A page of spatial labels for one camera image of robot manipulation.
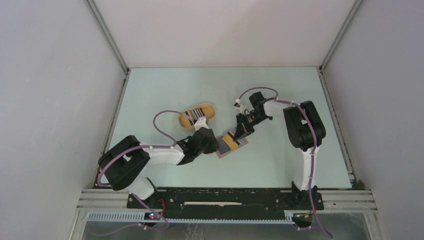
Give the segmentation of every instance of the gray wall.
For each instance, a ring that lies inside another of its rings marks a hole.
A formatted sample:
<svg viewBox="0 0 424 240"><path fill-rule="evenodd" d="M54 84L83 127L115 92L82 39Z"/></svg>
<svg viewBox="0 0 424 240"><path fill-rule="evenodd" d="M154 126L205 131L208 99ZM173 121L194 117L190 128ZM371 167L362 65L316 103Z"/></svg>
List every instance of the gray wall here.
<svg viewBox="0 0 424 240"><path fill-rule="evenodd" d="M123 73L83 0L0 7L0 239L65 239Z"/></svg>
<svg viewBox="0 0 424 240"><path fill-rule="evenodd" d="M366 0L325 70L391 239L423 239L424 1Z"/></svg>

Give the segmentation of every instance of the white table surface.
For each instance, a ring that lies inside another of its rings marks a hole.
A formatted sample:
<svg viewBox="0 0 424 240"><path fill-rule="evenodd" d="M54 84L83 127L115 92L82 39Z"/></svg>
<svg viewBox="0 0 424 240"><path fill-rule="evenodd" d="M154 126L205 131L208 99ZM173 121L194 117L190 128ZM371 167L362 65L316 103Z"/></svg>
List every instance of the white table surface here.
<svg viewBox="0 0 424 240"><path fill-rule="evenodd" d="M209 123L216 136L236 125L236 98L248 88L266 86L279 91L279 99L313 101L326 128L316 162L319 188L350 188L348 173L327 102L315 67L206 67L133 68L119 110L110 147L135 135L141 142L171 144L155 130L153 117L162 110L183 111L209 102L216 119ZM247 93L242 102L252 109ZM262 90L265 98L274 96ZM157 126L177 140L192 135L183 130L177 114L165 113ZM299 159L289 141L284 118L256 125L249 143L219 159L202 154L186 165L147 166L142 174L157 187L290 188Z"/></svg>

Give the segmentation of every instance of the black base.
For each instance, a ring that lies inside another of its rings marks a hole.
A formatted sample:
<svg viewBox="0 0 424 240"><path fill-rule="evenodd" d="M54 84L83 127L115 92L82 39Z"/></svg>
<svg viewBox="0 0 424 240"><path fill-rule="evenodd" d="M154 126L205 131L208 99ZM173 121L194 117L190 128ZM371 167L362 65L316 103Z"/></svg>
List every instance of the black base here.
<svg viewBox="0 0 424 240"><path fill-rule="evenodd" d="M285 188L158 188L158 197L165 202L165 218L202 220L285 220L284 210L311 210L308 191L288 192ZM323 210L321 194L314 187L314 204ZM129 209L144 209L132 195ZM185 205L184 202L236 202L241 205ZM154 209L162 209L157 201Z"/></svg>

